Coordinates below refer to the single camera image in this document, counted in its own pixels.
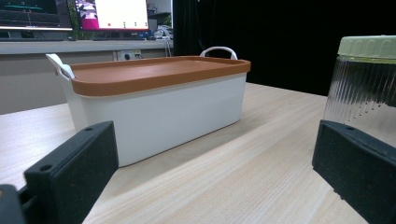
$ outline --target black wall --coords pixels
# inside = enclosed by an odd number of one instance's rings
[[[385,0],[174,0],[173,6],[176,56],[229,47],[251,61],[247,82],[320,95],[328,94],[343,36],[396,35],[396,13]]]

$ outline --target electrical outlet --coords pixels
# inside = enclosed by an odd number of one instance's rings
[[[140,49],[123,49],[120,50],[119,61],[140,59],[141,55],[142,55],[142,50]]]
[[[120,51],[120,60],[121,61],[128,61],[128,60],[133,60],[134,59],[134,54],[130,49],[124,49]]]

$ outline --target light wood tabletop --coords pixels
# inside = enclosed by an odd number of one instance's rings
[[[121,167],[84,223],[367,223],[312,168],[326,100],[247,83],[239,121]],[[2,115],[0,127],[0,184],[17,189],[76,133],[67,104]]]

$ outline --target brown lid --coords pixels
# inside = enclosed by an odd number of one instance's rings
[[[120,95],[250,71],[250,62],[182,56],[108,63],[70,65],[75,93],[85,96]]]

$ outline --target basket handle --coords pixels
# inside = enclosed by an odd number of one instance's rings
[[[205,55],[212,49],[224,49],[224,50],[227,50],[227,51],[229,51],[231,53],[231,59],[238,60],[238,58],[236,57],[236,53],[232,49],[227,48],[227,47],[211,47],[211,48],[208,48],[208,49],[205,49],[204,51],[202,51],[200,56],[201,57],[205,57]]]
[[[70,79],[75,78],[73,74],[72,68],[68,64],[62,63],[62,60],[59,58],[58,55],[46,54],[49,61],[55,66],[56,71],[60,74],[63,78],[70,81]]]

